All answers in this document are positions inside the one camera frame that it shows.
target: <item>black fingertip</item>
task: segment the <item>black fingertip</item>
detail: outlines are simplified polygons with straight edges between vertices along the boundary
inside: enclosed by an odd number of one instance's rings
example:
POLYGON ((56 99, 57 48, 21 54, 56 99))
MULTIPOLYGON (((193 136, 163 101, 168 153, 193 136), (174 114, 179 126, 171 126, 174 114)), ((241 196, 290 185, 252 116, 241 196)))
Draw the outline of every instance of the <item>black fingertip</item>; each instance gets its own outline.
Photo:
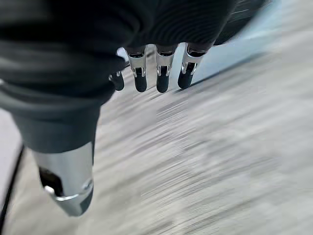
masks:
POLYGON ((190 87, 192 81, 191 71, 187 70, 185 74, 180 71, 178 77, 178 86, 182 89, 187 89, 190 87))
POLYGON ((124 79, 122 73, 120 73, 119 76, 116 74, 112 75, 111 82, 114 84, 115 90, 116 91, 121 91, 124 89, 124 79))

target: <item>wood grain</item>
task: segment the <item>wood grain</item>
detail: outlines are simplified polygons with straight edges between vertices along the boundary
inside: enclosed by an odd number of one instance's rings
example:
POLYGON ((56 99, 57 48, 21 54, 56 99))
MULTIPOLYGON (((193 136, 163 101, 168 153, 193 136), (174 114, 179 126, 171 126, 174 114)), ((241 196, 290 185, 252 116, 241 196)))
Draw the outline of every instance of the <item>wood grain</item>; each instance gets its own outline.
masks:
POLYGON ((312 5, 284 1, 265 55, 188 90, 159 94, 150 76, 139 94, 124 71, 99 120, 88 212, 64 215, 27 154, 5 234, 312 234, 312 5))

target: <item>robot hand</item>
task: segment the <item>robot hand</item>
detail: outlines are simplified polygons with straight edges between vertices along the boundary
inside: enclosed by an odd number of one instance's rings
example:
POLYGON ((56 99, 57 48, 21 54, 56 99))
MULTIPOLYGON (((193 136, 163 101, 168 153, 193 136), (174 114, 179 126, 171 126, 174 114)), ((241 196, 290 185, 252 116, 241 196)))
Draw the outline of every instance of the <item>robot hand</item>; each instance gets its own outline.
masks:
POLYGON ((146 45, 156 45, 157 90, 163 93, 175 50, 186 42, 178 81, 186 89, 209 49, 234 34, 222 30, 227 20, 232 24, 236 4, 245 2, 264 0, 11 0, 0 5, 8 13, 0 16, 0 107, 11 112, 33 152, 43 189, 68 215, 82 215, 91 202, 100 107, 124 87, 125 62, 117 50, 125 48, 135 87, 144 92, 146 45))

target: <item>metal joint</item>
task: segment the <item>metal joint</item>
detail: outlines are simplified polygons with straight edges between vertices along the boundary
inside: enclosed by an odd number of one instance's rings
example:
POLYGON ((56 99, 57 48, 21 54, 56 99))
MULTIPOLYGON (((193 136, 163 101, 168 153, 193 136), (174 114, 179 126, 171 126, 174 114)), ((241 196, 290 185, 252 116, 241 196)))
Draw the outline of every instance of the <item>metal joint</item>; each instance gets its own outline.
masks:
POLYGON ((188 46, 185 47, 184 55, 182 57, 181 72, 183 74, 186 74, 188 64, 193 63, 194 67, 191 71, 191 75, 193 75, 196 71, 196 68, 199 66, 199 63, 201 62, 201 60, 203 59, 205 54, 203 54, 202 56, 198 56, 198 57, 191 56, 188 53, 187 49, 188 49, 188 46))
POLYGON ((170 75, 173 59, 174 59, 174 54, 164 56, 164 55, 160 55, 156 51, 156 72, 158 76, 161 76, 161 66, 167 67, 166 76, 170 75))

